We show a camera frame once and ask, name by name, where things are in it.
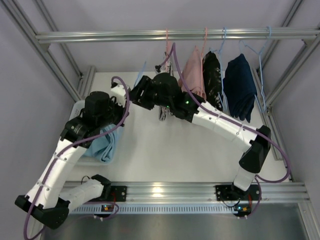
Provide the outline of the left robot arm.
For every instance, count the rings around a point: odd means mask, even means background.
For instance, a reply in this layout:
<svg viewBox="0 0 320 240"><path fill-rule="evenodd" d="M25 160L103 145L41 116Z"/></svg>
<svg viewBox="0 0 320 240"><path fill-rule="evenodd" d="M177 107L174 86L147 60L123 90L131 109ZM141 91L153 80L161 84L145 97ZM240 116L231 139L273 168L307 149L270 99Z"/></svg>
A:
<svg viewBox="0 0 320 240"><path fill-rule="evenodd" d="M93 142L93 136L108 125L123 125L128 114L128 94L121 88L110 93L94 91L85 98L79 115L69 120L60 135L52 158L34 187L19 195L15 205L52 230L59 228L70 212L89 201L107 201L111 182L96 174L87 182L62 192L78 160Z"/></svg>

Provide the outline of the pink trousers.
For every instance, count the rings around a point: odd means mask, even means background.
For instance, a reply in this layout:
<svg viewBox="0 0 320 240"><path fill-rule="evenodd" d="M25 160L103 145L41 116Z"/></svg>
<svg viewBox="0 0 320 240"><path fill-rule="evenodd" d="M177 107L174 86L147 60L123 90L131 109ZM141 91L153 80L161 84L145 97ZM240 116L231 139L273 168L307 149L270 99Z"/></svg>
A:
<svg viewBox="0 0 320 240"><path fill-rule="evenodd" d="M194 47L182 71L188 89L206 100L200 51Z"/></svg>

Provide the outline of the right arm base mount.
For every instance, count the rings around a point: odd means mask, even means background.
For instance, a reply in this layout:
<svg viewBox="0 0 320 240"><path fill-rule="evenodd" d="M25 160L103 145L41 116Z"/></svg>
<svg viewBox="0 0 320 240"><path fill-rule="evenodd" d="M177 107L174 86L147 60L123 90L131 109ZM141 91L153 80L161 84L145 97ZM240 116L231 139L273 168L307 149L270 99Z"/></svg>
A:
<svg viewBox="0 0 320 240"><path fill-rule="evenodd" d="M217 201L248 201L249 196L253 201L257 201L260 189L257 184L252 184L247 190L241 190L233 184L215 185Z"/></svg>

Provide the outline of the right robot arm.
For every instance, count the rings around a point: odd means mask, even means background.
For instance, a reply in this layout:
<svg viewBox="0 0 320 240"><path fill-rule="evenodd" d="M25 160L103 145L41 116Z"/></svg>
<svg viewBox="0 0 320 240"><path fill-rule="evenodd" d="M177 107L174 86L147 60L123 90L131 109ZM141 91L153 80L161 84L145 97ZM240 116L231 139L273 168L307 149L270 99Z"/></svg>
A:
<svg viewBox="0 0 320 240"><path fill-rule="evenodd" d="M176 78L168 73L159 73L154 78L144 75L130 91L129 99L147 110L166 107L176 118L207 128L236 144L243 154L231 189L238 196L247 194L271 148L268 141L271 130L267 126L252 128L241 124L202 97L182 91Z"/></svg>

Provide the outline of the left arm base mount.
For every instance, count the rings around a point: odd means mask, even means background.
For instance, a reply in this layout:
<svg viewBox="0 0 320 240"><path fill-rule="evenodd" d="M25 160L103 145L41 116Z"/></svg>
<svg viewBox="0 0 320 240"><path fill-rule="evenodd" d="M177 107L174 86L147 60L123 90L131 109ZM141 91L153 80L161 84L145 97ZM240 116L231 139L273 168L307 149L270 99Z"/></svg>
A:
<svg viewBox="0 0 320 240"><path fill-rule="evenodd" d="M107 190L105 200L107 202L125 202L127 200L127 189L128 187L125 185L111 186Z"/></svg>

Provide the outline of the light blue trousers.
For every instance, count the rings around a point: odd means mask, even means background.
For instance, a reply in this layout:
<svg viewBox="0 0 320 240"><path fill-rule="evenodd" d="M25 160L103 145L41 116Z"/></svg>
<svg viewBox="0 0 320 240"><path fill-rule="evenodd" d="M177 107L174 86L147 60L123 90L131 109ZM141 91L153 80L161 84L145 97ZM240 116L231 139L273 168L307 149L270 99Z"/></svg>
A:
<svg viewBox="0 0 320 240"><path fill-rule="evenodd" d="M110 164L114 159L123 130L124 127L119 126L109 134L96 138L82 156L94 158L104 164Z"/></svg>

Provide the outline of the newspaper print trousers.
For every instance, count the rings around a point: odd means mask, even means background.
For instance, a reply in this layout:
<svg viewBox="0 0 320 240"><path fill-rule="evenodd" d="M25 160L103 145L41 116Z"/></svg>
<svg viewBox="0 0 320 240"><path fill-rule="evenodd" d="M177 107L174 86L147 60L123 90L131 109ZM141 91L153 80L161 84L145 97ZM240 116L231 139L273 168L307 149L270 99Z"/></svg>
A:
<svg viewBox="0 0 320 240"><path fill-rule="evenodd" d="M173 66L172 58L170 57L161 68L156 70L156 72L158 74L159 73L168 73L168 74L170 74L170 76L173 77L174 76L174 66ZM170 110L164 106L160 106L158 112L159 112L158 119L160 121L165 121L168 116L172 115L170 113Z"/></svg>

